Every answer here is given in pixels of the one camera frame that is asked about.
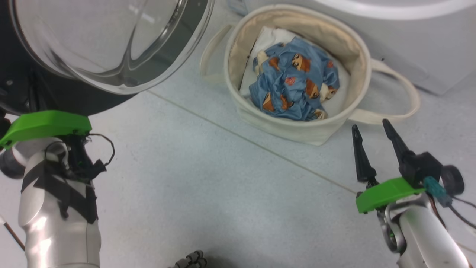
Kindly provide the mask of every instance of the green plastic bracket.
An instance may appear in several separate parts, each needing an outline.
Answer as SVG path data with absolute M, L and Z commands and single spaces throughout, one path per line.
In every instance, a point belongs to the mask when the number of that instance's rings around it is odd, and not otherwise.
M 61 111 L 27 113 L 15 120 L 0 146 L 11 148 L 16 142 L 69 134 L 87 135 L 91 123 L 86 116 Z
M 425 189 L 414 189 L 402 177 L 380 183 L 363 192 L 356 199 L 359 213 L 373 211 L 407 196 L 424 192 Z

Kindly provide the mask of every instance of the gray floor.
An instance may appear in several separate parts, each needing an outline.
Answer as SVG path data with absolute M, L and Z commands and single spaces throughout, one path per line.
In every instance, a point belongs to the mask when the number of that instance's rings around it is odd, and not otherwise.
M 166 268 L 202 249 L 215 268 L 396 267 L 375 214 L 360 215 L 347 122 L 320 147 L 286 141 L 238 118 L 224 85 L 198 73 L 206 45 L 230 17 L 217 1 L 203 40 L 179 71 L 149 92 L 91 117 L 94 132 L 116 144 L 109 171 L 96 180 L 102 267 Z M 220 69 L 223 47 L 215 69 Z M 466 178 L 463 198 L 476 202 L 476 88 L 435 97 L 395 124 L 417 153 L 430 151 Z M 361 107 L 401 113 L 406 97 L 386 77 L 373 76 Z M 399 175 L 381 126 L 359 125 L 378 179 Z M 107 159 L 108 144 L 88 146 Z M 1 179 L 0 214 L 17 231 L 21 181 Z M 476 214 L 455 205 L 470 220 Z M 454 239 L 476 264 L 476 237 L 440 208 Z M 0 229 L 2 267 L 25 267 L 23 253 Z

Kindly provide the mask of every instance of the blue clothing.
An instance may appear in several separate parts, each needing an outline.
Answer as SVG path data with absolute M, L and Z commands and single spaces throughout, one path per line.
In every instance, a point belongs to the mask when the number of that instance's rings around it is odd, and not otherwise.
M 319 97 L 322 83 L 339 88 L 337 68 L 326 53 L 297 37 L 265 53 L 269 58 L 262 64 L 263 72 L 249 86 L 253 104 L 274 117 L 317 119 L 316 111 L 324 112 Z

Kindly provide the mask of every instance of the black strap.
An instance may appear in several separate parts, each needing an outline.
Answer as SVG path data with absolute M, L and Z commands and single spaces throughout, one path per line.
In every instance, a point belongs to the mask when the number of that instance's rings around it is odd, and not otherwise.
M 74 208 L 89 224 L 98 219 L 96 194 L 92 187 L 86 187 L 86 197 L 69 184 L 59 181 L 53 175 L 61 176 L 61 166 L 57 162 L 43 161 L 32 168 L 23 179 L 21 192 L 36 178 L 33 187 L 43 189 L 59 200 L 59 208 L 63 218 L 68 217 L 68 207 Z

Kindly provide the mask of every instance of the white cloth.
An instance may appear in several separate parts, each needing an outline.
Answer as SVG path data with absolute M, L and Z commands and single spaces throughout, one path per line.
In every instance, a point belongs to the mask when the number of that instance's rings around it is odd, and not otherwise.
M 249 97 L 250 97 L 249 86 L 252 83 L 256 82 L 257 80 L 257 74 L 253 71 L 253 59 L 258 57 L 258 62 L 262 62 L 265 60 L 265 59 L 261 59 L 262 55 L 260 55 L 261 57 L 258 56 L 259 52 L 266 50 L 270 46 L 275 45 L 277 43 L 291 42 L 291 40 L 293 40 L 293 38 L 295 38 L 296 36 L 298 35 L 285 29 L 273 29 L 266 26 L 262 28 L 261 33 L 259 34 L 258 39 L 256 40 L 255 45 L 253 46 L 253 49 L 251 50 L 250 56 L 248 58 L 248 62 L 246 63 L 246 69 L 243 74 L 243 80 L 241 82 L 241 87 L 239 90 L 241 96 L 249 100 Z M 334 62 L 334 65 L 337 67 L 337 70 L 339 71 L 339 83 L 340 83 L 340 88 L 337 91 L 336 95 L 334 95 L 332 99 L 322 103 L 322 106 L 327 112 L 327 116 L 332 117 L 334 115 L 339 114 L 342 111 L 344 101 L 347 95 L 347 88 L 349 85 L 350 75 L 348 74 L 346 69 L 344 69 L 344 66 L 336 58 L 334 58 L 329 53 L 327 53 L 327 55 L 329 56 L 329 58 L 332 59 L 332 61 Z M 325 96 L 327 93 L 326 92 L 327 90 L 328 89 L 326 86 L 322 86 L 321 95 Z

